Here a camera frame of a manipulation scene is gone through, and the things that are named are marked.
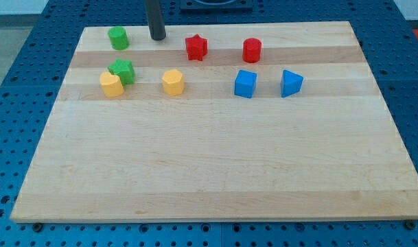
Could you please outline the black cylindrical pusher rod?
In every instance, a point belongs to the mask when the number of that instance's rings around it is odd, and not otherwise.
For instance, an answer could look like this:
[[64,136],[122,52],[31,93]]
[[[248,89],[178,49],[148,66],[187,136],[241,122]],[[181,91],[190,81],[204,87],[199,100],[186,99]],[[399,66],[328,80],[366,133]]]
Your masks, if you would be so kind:
[[152,40],[163,40],[166,37],[165,23],[159,0],[144,0],[148,28]]

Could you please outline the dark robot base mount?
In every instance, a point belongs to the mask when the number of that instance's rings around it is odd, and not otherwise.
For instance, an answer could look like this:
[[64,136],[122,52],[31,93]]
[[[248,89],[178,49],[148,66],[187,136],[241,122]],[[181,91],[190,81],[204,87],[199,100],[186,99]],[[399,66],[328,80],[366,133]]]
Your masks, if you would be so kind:
[[181,12],[252,10],[253,0],[180,0]]

